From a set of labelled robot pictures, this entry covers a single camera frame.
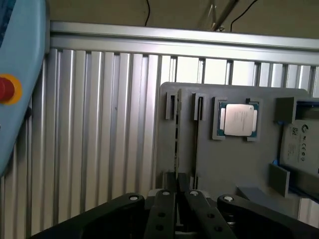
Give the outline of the grey parts rack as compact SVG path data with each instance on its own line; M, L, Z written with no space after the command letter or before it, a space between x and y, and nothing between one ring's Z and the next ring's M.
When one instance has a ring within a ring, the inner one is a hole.
M157 107L156 187L174 172L177 92L182 89L178 173L191 189L212 199L239 195L282 214L298 218L304 200L289 190L282 196L269 185L269 166L277 159L280 126L274 121L277 98L311 99L304 89L169 83L161 85ZM219 103L259 104L257 136L219 136Z

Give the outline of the silver CPU chip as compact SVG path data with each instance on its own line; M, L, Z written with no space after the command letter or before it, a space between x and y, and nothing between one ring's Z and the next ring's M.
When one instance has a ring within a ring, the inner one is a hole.
M246 104L219 103L219 136L257 136L257 118L259 104L249 102Z

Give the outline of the blue disk carrier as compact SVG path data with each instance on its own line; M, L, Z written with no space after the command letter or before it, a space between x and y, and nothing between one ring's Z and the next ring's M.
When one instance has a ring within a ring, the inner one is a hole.
M269 185L282 196L289 190L319 201L319 175L280 162L284 128L296 120L319 120L319 98L277 98L274 121L280 126L277 159L269 166Z

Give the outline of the silver hard disk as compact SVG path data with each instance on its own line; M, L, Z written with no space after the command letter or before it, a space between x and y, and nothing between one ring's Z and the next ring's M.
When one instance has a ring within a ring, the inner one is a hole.
M284 128L280 162L319 175L319 120L296 120Z

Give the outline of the slanted metal rod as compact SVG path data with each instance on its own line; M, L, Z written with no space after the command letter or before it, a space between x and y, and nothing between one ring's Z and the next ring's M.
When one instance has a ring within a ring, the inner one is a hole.
M232 10L235 8L235 6L237 5L238 2L239 2L239 0L229 0L226 7L224 8L221 15L219 16L219 18L217 20L213 20L213 25L212 25L213 31L217 31L222 26L222 24L227 19L227 17L232 12Z

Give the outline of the red emergency stop button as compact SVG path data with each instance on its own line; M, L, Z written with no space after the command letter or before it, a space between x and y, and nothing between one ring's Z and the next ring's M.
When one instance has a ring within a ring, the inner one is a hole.
M14 96L14 85L7 79L0 77L0 101L8 101Z

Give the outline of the light blue teach pendant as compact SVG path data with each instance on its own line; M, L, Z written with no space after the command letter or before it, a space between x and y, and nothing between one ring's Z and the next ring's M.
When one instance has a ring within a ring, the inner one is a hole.
M9 79L15 89L10 100L0 101L0 177L27 114L49 35L47 0L0 0L0 77Z

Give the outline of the aluminium table frame rail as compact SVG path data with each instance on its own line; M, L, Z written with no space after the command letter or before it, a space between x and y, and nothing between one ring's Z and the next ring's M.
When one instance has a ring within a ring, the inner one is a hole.
M52 48L319 66L319 40L53 21Z

